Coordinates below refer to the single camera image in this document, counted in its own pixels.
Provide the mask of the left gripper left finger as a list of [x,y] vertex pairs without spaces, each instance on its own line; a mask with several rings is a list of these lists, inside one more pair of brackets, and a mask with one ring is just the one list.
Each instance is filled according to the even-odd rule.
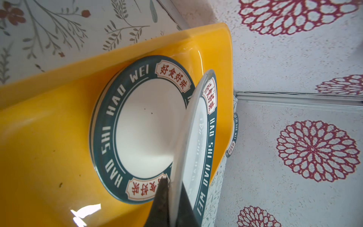
[[168,192],[168,180],[162,178],[144,227],[169,227]]

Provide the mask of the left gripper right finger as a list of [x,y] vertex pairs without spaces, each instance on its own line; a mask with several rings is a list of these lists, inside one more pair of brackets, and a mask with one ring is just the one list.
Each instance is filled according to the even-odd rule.
[[176,227],[199,227],[199,224],[194,216],[184,184],[181,187],[181,196],[178,209],[178,217]]

